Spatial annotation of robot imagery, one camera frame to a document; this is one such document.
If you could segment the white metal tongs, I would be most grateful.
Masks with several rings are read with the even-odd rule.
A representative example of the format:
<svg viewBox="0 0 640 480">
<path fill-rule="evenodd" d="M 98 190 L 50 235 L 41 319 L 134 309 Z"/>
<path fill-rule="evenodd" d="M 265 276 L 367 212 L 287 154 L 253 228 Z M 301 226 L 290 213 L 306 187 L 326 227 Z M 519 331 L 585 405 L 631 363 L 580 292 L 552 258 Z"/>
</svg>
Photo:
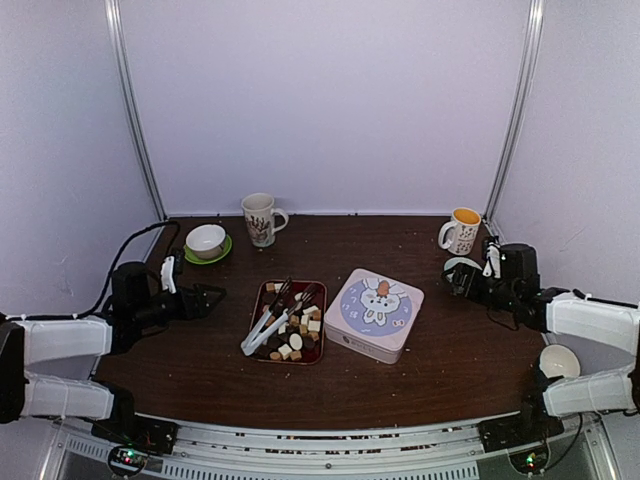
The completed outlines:
<svg viewBox="0 0 640 480">
<path fill-rule="evenodd" d="M 251 330 L 240 344 L 242 353 L 247 357 L 265 346 L 269 338 L 293 316 L 302 321 L 305 315 L 323 311 L 326 288 L 320 282 L 296 281 L 287 277 L 283 281 L 266 282 L 264 287 L 266 293 L 275 297 L 270 303 L 263 303 L 266 309 L 253 322 Z"/>
</svg>

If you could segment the red chocolate tray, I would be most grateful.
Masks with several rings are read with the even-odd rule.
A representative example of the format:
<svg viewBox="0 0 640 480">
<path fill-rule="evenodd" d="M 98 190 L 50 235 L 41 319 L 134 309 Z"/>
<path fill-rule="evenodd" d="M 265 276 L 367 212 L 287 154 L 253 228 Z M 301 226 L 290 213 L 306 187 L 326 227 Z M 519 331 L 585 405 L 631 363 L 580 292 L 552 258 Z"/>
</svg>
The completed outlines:
<svg viewBox="0 0 640 480">
<path fill-rule="evenodd" d="M 327 288 L 318 281 L 267 280 L 258 290 L 242 353 L 266 363 L 310 366 L 324 352 Z"/>
</svg>

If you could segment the lilac bunny tin lid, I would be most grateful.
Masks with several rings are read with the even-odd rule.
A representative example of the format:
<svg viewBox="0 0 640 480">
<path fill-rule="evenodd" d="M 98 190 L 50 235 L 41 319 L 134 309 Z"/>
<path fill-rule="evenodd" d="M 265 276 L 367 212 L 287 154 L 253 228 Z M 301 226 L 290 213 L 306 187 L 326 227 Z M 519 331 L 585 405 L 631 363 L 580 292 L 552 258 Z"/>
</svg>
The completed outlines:
<svg viewBox="0 0 640 480">
<path fill-rule="evenodd" d="M 409 333 L 424 301 L 424 292 L 362 268 L 352 271 L 325 312 L 324 322 L 345 325 L 371 336 Z"/>
</svg>

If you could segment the lilac tin box with dividers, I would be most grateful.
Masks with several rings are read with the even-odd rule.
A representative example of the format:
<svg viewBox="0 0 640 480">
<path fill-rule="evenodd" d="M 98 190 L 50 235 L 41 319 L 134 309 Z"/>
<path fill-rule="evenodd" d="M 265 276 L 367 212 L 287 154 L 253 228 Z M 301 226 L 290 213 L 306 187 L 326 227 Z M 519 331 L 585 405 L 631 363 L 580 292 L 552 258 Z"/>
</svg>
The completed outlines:
<svg viewBox="0 0 640 480">
<path fill-rule="evenodd" d="M 328 340 L 384 364 L 399 361 L 408 337 L 406 330 L 384 336 L 371 336 L 368 332 L 359 332 L 348 325 L 338 327 L 330 324 L 326 324 L 325 334 Z"/>
</svg>

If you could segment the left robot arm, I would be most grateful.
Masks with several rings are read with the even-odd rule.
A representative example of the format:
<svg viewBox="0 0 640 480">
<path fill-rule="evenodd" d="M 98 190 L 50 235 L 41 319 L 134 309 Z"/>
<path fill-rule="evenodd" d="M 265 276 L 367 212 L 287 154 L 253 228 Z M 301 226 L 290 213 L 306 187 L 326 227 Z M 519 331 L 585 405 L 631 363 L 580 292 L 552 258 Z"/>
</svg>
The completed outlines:
<svg viewBox="0 0 640 480">
<path fill-rule="evenodd" d="M 181 287 L 184 253 L 168 248 L 159 274 L 140 261 L 113 260 L 96 303 L 81 313 L 1 317 L 1 421 L 22 417 L 79 418 L 96 434 L 150 445 L 151 430 L 133 395 L 115 385 L 39 374 L 31 366 L 63 359 L 98 360 L 129 352 L 172 321 L 204 319 L 226 297 L 222 287 Z"/>
</svg>

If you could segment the white oval chocolate in tray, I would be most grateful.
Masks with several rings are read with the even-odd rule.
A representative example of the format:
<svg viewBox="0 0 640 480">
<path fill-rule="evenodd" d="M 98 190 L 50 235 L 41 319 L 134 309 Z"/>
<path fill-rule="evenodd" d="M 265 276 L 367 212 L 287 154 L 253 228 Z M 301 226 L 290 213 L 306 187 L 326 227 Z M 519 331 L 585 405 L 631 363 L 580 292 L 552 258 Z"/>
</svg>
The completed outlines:
<svg viewBox="0 0 640 480">
<path fill-rule="evenodd" d="M 304 342 L 299 334 L 293 333 L 289 336 L 289 345 L 293 350 L 299 351 L 303 348 Z"/>
</svg>

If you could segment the small white saucer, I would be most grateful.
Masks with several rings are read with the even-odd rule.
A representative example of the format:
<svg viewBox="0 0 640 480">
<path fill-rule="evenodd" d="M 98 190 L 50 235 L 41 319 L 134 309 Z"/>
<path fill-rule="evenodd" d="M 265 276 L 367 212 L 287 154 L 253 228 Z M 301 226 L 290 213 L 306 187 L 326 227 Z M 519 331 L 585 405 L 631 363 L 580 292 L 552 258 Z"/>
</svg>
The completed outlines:
<svg viewBox="0 0 640 480">
<path fill-rule="evenodd" d="M 479 269 L 480 271 L 483 271 L 483 268 L 477 262 L 475 262 L 474 260 L 472 260 L 472 259 L 470 259 L 468 257 L 464 257 L 464 256 L 462 256 L 462 257 L 457 256 L 457 257 L 449 258 L 444 263 L 443 273 L 445 275 L 448 275 L 452 271 L 452 269 L 454 267 L 456 267 L 457 265 L 468 265 L 468 266 L 470 266 L 472 268 Z"/>
</svg>

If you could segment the white mug yellow inside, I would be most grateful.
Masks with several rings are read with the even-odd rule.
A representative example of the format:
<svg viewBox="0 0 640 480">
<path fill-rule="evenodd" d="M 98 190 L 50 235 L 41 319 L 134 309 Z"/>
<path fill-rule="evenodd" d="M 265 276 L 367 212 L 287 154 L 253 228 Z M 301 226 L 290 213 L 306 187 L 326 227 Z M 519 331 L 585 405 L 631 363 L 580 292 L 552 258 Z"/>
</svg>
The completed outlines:
<svg viewBox="0 0 640 480">
<path fill-rule="evenodd" d="M 455 256 L 468 255 L 474 245 L 482 218 L 475 210 L 456 208 L 448 222 L 442 225 L 438 235 L 441 249 Z"/>
</svg>

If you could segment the green saucer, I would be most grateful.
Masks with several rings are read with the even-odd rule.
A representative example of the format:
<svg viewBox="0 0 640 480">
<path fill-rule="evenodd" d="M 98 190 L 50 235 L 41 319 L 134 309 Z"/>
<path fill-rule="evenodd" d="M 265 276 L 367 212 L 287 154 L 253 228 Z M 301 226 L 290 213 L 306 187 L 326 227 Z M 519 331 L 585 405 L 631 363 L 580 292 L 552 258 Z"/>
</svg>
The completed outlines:
<svg viewBox="0 0 640 480">
<path fill-rule="evenodd" d="M 202 259 L 198 257 L 187 245 L 184 245 L 185 260 L 194 265 L 210 265 L 224 259 L 232 250 L 233 241 L 230 235 L 227 235 L 220 253 L 210 259 Z"/>
</svg>

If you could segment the tall floral mug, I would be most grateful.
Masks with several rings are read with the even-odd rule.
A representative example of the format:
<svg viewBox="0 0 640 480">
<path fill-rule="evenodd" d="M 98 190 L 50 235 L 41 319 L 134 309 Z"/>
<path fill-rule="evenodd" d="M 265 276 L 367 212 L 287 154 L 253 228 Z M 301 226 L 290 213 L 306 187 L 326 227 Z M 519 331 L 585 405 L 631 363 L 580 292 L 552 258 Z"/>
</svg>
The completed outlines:
<svg viewBox="0 0 640 480">
<path fill-rule="evenodd" d="M 275 207 L 275 198 L 267 193 L 246 196 L 241 206 L 252 244 L 267 248 L 275 242 L 275 235 L 289 223 L 289 215 Z"/>
</svg>

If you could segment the white bowl near right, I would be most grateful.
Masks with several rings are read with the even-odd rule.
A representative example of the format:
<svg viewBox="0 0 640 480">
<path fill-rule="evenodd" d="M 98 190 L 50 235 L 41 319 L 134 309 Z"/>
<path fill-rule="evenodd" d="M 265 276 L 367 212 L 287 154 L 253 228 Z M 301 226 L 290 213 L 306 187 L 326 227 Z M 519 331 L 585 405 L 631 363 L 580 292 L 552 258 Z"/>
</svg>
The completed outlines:
<svg viewBox="0 0 640 480">
<path fill-rule="evenodd" d="M 547 345 L 541 351 L 537 368 L 546 379 L 577 378 L 581 375 L 581 364 L 576 354 L 559 344 Z"/>
</svg>

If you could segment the front aluminium rail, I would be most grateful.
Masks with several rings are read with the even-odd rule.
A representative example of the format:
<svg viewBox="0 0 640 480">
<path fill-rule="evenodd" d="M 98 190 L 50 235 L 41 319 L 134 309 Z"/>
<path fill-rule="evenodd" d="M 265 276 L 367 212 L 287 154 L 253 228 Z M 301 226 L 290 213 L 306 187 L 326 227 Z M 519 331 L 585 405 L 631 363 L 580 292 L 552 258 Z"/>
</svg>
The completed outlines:
<svg viewBox="0 0 640 480">
<path fill-rule="evenodd" d="M 618 479 L 599 418 L 555 437 L 495 449 L 480 421 L 365 430 L 277 430 L 181 422 L 171 453 L 119 465 L 80 421 L 57 431 L 41 479 Z"/>
</svg>

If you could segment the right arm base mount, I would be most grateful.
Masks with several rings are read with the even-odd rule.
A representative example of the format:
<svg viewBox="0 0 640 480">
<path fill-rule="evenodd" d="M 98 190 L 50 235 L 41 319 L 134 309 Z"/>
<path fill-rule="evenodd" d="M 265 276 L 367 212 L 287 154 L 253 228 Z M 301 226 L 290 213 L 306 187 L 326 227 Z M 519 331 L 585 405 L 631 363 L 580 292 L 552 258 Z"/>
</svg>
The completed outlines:
<svg viewBox="0 0 640 480">
<path fill-rule="evenodd" d="M 533 422 L 519 414 L 484 420 L 477 429 L 486 453 L 506 453 L 511 466 L 529 476 L 547 468 L 551 456 L 548 440 L 564 432 L 561 420 Z"/>
</svg>

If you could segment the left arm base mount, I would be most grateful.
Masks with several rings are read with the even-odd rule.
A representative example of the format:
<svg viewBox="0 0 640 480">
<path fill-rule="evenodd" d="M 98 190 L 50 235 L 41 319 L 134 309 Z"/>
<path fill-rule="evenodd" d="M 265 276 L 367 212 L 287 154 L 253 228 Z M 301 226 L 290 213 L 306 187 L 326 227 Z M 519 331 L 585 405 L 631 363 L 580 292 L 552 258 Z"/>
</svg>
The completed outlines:
<svg viewBox="0 0 640 480">
<path fill-rule="evenodd" d="M 107 466 L 120 478 L 141 473 L 152 457 L 173 452 L 179 426 L 175 422 L 135 415 L 129 423 L 88 420 L 91 434 L 113 443 Z"/>
</svg>

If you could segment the left aluminium frame post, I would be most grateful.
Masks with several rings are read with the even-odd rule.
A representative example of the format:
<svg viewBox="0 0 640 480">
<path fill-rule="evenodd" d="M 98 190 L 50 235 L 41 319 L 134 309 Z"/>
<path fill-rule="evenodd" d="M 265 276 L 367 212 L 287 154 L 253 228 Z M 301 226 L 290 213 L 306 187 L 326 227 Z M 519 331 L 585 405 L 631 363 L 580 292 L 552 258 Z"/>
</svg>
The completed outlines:
<svg viewBox="0 0 640 480">
<path fill-rule="evenodd" d="M 120 82 L 120 90 L 124 101 L 126 122 L 129 128 L 135 158 L 141 170 L 143 183 L 150 197 L 155 215 L 159 220 L 166 220 L 168 216 L 161 199 L 159 186 L 151 164 L 143 132 L 141 116 L 136 101 L 122 23 L 121 2 L 117 0 L 105 0 L 104 7 L 107 28 Z"/>
</svg>

